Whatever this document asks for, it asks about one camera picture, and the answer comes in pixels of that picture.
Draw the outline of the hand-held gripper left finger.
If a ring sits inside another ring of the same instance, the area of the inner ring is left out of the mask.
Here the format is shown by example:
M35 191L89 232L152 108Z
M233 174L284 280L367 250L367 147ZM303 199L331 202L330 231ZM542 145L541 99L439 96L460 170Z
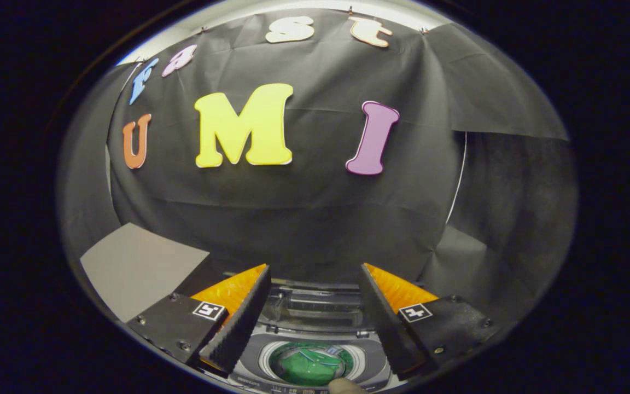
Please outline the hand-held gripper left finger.
M188 367L230 375L269 297L271 276L261 264L190 296L173 292L126 324Z

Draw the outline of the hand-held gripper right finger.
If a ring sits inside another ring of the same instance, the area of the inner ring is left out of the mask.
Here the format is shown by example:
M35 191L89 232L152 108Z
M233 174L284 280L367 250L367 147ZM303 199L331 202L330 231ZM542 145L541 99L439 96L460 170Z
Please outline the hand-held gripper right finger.
M458 295L438 297L368 263L358 276L363 309L401 380L453 367L499 332L494 319Z

